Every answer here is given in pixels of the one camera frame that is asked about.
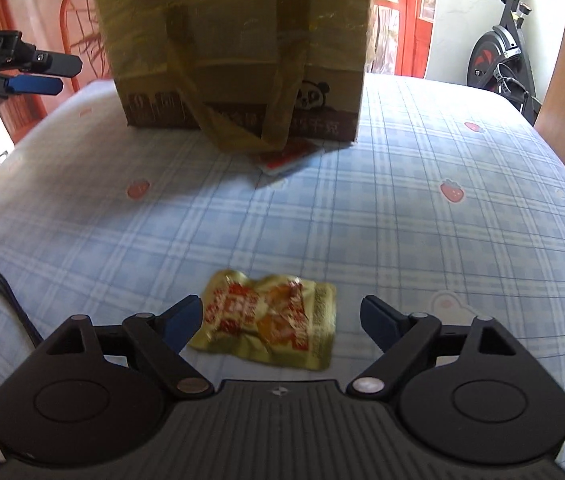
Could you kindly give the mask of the taped cardboard box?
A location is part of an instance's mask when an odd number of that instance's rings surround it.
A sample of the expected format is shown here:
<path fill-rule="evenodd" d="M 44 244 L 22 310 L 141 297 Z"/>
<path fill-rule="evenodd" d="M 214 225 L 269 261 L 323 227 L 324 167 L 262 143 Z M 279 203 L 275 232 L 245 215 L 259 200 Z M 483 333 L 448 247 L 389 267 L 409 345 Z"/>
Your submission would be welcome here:
<path fill-rule="evenodd" d="M 95 0 L 127 122 L 222 151 L 351 142 L 371 0 Z"/>

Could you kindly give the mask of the black exercise bike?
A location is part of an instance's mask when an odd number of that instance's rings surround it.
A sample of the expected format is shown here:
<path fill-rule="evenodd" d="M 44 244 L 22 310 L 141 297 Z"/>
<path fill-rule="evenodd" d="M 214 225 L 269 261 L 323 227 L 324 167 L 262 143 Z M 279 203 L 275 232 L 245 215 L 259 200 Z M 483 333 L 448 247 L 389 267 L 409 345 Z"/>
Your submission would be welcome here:
<path fill-rule="evenodd" d="M 542 107 L 537 98 L 531 62 L 525 52 L 523 23 L 532 12 L 522 0 L 501 0 L 499 22 L 485 32 L 471 51 L 466 84 L 503 96 L 534 124 Z"/>

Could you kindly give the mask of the gold red snack pouch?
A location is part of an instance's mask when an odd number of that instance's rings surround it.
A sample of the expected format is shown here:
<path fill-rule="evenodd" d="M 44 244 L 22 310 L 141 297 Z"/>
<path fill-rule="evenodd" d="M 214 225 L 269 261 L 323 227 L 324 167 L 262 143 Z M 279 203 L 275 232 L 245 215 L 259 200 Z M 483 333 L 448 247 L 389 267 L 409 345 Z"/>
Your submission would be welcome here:
<path fill-rule="evenodd" d="M 335 285 L 284 274 L 252 280 L 226 269 L 210 278 L 201 301 L 202 324 L 190 348 L 314 372 L 330 367 Z"/>

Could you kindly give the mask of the red metal chair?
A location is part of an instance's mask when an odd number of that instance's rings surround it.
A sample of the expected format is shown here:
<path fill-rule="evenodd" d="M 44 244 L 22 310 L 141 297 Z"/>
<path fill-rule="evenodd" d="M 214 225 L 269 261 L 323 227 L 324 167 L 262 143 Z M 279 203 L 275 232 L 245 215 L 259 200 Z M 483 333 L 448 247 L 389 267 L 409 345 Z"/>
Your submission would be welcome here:
<path fill-rule="evenodd" d="M 71 79 L 73 91 L 80 91 L 95 80 L 110 79 L 95 0 L 62 0 L 59 25 L 64 52 L 77 56 L 83 63 L 81 73 Z"/>

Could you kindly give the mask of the red white small packet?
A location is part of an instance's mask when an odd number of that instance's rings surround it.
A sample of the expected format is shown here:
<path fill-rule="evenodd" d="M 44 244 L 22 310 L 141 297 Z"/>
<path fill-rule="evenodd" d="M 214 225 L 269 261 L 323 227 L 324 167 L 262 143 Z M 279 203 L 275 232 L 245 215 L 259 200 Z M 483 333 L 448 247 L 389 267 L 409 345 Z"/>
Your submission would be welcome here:
<path fill-rule="evenodd" d="M 263 174 L 277 176 L 305 164 L 322 152 L 319 144 L 303 138 L 292 138 L 281 151 L 256 154 L 251 160 Z"/>

